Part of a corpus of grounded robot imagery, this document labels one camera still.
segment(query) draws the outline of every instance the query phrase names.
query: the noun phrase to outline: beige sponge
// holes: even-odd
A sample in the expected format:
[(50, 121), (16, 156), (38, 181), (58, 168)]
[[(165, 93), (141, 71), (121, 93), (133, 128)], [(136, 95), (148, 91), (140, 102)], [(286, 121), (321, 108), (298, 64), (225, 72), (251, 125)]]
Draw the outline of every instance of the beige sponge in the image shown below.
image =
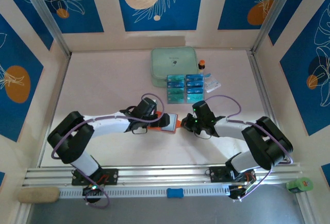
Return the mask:
[(23, 188), (18, 193), (20, 203), (51, 203), (56, 202), (60, 196), (57, 187), (31, 187)]

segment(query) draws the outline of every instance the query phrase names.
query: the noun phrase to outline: green container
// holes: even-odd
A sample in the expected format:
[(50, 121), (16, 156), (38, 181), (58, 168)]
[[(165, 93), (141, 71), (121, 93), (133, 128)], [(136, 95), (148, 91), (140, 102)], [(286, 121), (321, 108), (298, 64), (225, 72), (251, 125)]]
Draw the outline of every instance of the green container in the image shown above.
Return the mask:
[(313, 189), (313, 182), (309, 178), (299, 178), (287, 183), (287, 189), (292, 193), (306, 192)]
[(167, 75), (197, 73), (197, 57), (192, 47), (155, 48), (151, 51), (151, 76), (155, 87), (166, 88)]

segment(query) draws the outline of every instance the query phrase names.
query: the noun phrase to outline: blue packet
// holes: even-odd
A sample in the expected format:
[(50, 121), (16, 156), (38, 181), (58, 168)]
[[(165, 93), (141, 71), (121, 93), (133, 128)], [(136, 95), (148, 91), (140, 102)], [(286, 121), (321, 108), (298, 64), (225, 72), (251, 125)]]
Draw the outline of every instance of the blue packet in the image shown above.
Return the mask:
[(168, 104), (183, 104), (185, 103), (185, 95), (184, 94), (169, 94), (167, 96)]
[(184, 81), (185, 75), (167, 75), (167, 82)]
[(203, 81), (203, 79), (204, 79), (203, 74), (186, 75), (186, 81)]
[(185, 92), (185, 88), (173, 88), (167, 89), (167, 94), (183, 94)]
[(204, 94), (187, 94), (187, 103), (196, 103), (204, 99)]
[(167, 88), (172, 89), (172, 88), (183, 88), (185, 86), (184, 81), (173, 81), (173, 82), (168, 82), (167, 83)]
[(204, 86), (204, 81), (187, 81), (186, 85), (187, 87), (202, 88)]
[(204, 88), (187, 88), (187, 94), (203, 94)]

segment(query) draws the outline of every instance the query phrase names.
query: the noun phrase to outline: white floor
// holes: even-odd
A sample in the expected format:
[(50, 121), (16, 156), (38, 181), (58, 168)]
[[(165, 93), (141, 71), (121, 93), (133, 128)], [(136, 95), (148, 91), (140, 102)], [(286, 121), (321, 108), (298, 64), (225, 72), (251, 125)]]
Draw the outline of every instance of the white floor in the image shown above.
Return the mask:
[[(225, 94), (238, 100), (242, 113), (237, 119), (256, 120), (265, 115), (246, 51), (197, 49), (204, 59), (206, 73), (212, 73), (222, 86), (206, 97)], [(151, 83), (150, 51), (110, 51), (74, 53), (59, 98), (52, 128), (70, 112), (104, 115), (137, 105), (144, 93), (154, 93), (166, 102), (166, 89)], [(224, 98), (209, 102), (215, 115), (237, 112), (235, 103)], [(192, 112), (191, 104), (167, 105), (165, 111), (179, 119)], [(199, 139), (178, 129), (176, 134), (149, 131), (145, 135), (113, 133), (92, 139), (86, 150), (103, 166), (178, 165), (224, 163), (248, 149), (244, 141), (212, 137)], [(46, 145), (41, 166), (64, 166), (51, 159)]]

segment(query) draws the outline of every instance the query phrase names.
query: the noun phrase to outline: white tabletop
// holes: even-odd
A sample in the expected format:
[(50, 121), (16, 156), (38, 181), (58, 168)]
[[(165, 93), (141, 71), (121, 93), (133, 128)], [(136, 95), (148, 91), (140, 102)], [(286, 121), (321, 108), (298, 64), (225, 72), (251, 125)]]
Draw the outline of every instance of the white tabletop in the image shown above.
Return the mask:
[[(196, 53), (199, 60), (205, 60), (205, 72), (222, 85), (206, 97), (224, 94), (238, 100), (242, 113), (237, 119), (256, 120), (265, 115), (246, 51), (196, 49)], [(166, 88), (152, 85), (149, 50), (73, 53), (52, 129), (72, 111), (111, 114), (137, 105), (144, 93), (161, 97), (165, 112), (177, 113), (179, 120), (192, 113), (192, 104), (168, 105)], [(216, 116), (238, 111), (234, 102), (224, 98), (208, 103)], [(92, 139), (86, 148), (103, 166), (224, 163), (247, 149), (244, 141), (227, 137), (203, 140), (182, 128), (175, 134), (152, 130), (144, 135), (113, 133)], [(51, 159), (51, 151), (47, 144), (41, 166), (64, 166)]]

